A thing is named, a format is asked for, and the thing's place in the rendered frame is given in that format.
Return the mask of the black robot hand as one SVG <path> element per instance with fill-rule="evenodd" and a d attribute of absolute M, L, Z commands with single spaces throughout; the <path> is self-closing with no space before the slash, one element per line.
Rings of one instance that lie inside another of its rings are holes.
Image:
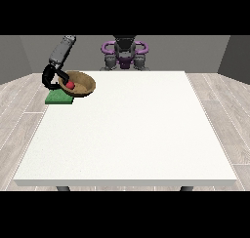
<path fill-rule="evenodd" d="M 52 80 L 54 79 L 55 75 L 61 77 L 65 85 L 69 80 L 69 76 L 65 72 L 61 71 L 60 69 L 55 69 L 51 64 L 48 64 L 42 73 L 42 83 L 49 90 L 58 90 L 61 87 L 59 83 L 52 84 Z"/>

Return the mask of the brown wooden bowl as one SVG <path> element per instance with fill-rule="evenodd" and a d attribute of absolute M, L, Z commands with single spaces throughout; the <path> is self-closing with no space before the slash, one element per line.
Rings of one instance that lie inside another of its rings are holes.
<path fill-rule="evenodd" d="M 83 98 L 95 91 L 96 82 L 90 75 L 77 70 L 68 70 L 66 73 L 69 80 L 75 85 L 74 89 L 70 90 L 63 84 L 63 79 L 59 77 L 59 84 L 66 94 L 75 98 Z"/>

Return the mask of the green square pad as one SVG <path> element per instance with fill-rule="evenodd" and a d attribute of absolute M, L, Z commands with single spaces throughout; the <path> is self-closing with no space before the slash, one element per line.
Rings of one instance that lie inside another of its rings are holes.
<path fill-rule="evenodd" d="M 50 91 L 45 99 L 46 104 L 72 104 L 73 97 L 66 94 L 62 89 Z"/>

